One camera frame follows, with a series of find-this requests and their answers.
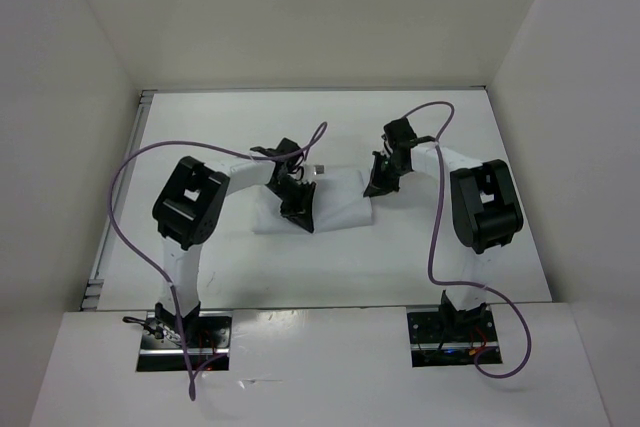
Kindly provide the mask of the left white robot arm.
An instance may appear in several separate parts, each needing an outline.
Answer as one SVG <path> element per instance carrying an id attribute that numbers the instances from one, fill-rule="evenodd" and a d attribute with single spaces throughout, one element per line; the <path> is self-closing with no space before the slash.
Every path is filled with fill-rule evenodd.
<path id="1" fill-rule="evenodd" d="M 316 183 L 303 178 L 303 161 L 301 147 L 283 138 L 275 148 L 253 147 L 245 159 L 213 168 L 191 156 L 176 164 L 152 209 L 162 237 L 161 267 L 169 277 L 155 305 L 155 320 L 173 344 L 188 346 L 198 337 L 202 247 L 216 229 L 227 197 L 264 186 L 280 200 L 283 219 L 314 231 Z"/>

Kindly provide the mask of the white skirt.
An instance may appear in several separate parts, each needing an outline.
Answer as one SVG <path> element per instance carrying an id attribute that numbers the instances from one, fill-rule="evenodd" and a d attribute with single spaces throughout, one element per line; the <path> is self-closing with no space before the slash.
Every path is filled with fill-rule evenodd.
<path id="1" fill-rule="evenodd" d="M 373 224 L 371 200 L 364 197 L 366 169 L 355 167 L 328 168 L 315 175 L 313 198 L 313 234 Z M 284 219 L 281 201 L 265 186 L 258 190 L 253 209 L 252 232 L 256 235 L 307 235 L 302 227 Z"/>

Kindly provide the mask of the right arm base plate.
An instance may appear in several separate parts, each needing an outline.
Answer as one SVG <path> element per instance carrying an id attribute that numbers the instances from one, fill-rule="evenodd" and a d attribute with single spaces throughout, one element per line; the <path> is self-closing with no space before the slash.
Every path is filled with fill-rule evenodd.
<path id="1" fill-rule="evenodd" d="M 502 363 L 491 311 L 471 326 L 456 330 L 446 330 L 434 308 L 409 310 L 406 317 L 413 368 L 473 365 L 478 353 L 480 365 Z"/>

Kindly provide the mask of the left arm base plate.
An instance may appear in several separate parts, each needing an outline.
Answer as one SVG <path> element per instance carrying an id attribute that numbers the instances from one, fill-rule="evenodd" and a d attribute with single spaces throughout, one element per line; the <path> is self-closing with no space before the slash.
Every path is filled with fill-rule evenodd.
<path id="1" fill-rule="evenodd" d="M 142 327 L 136 371 L 184 372 L 186 364 L 177 333 L 161 327 L 153 312 L 141 319 L 131 317 Z M 188 355 L 194 370 L 202 364 L 204 371 L 227 371 L 229 368 L 232 315 L 224 311 L 204 311 L 194 333 L 188 333 Z"/>

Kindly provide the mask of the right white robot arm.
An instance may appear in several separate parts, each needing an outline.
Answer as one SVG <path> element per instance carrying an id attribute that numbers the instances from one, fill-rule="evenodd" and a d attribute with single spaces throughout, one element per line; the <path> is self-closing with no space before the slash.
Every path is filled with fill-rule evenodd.
<path id="1" fill-rule="evenodd" d="M 522 230 L 524 216 L 507 163 L 478 160 L 443 147 L 432 136 L 418 136 L 407 117 L 383 127 L 383 149 L 374 162 L 363 195 L 378 197 L 400 190 L 410 173 L 436 182 L 437 198 L 427 258 L 428 280 L 443 289 L 438 327 L 450 340 L 462 339 L 480 323 L 487 309 L 489 264 L 497 249 Z M 435 277 L 441 232 L 454 233 L 465 248 L 456 254 L 452 272 Z"/>

